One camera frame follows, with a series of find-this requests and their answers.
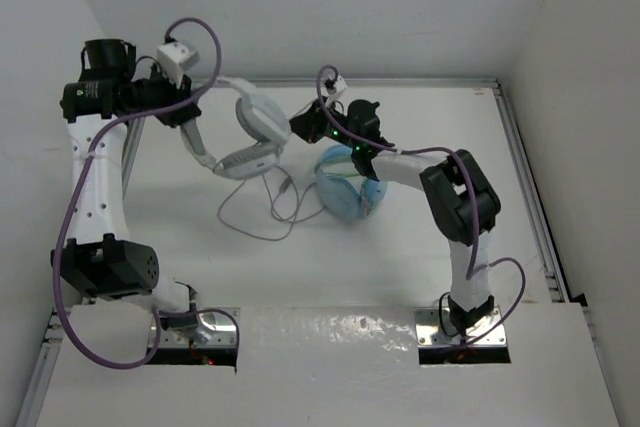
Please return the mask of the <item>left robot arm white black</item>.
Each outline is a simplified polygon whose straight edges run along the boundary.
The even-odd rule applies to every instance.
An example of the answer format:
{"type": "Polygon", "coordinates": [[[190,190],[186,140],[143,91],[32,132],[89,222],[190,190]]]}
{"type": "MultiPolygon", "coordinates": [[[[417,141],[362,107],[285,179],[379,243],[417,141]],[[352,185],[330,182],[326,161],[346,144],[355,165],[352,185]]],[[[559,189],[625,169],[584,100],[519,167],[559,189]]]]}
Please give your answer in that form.
{"type": "Polygon", "coordinates": [[[127,114],[189,98],[185,72],[197,51],[171,39],[157,48],[147,79],[137,80],[135,47],[119,39],[91,40],[81,52],[78,81],[60,102],[79,192],[61,249],[60,275],[85,298],[123,300],[147,310],[189,309],[188,286],[161,274],[150,246],[131,240],[123,207],[127,114]]]}

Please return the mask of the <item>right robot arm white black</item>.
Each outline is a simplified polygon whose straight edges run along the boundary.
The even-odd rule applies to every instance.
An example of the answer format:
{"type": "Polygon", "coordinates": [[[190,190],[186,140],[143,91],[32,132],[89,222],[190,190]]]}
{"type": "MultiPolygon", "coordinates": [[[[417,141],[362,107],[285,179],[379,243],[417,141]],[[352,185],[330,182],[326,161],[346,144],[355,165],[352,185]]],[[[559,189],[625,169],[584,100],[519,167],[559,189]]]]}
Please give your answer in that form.
{"type": "Polygon", "coordinates": [[[424,192],[436,226],[449,242],[452,283],[449,317],[464,335],[494,308],[487,246],[501,203],[474,157],[444,147],[403,151],[381,134],[379,104],[358,99],[345,115],[316,100],[290,119],[294,134],[308,143],[327,138],[351,150],[362,176],[396,182],[424,192]]]}

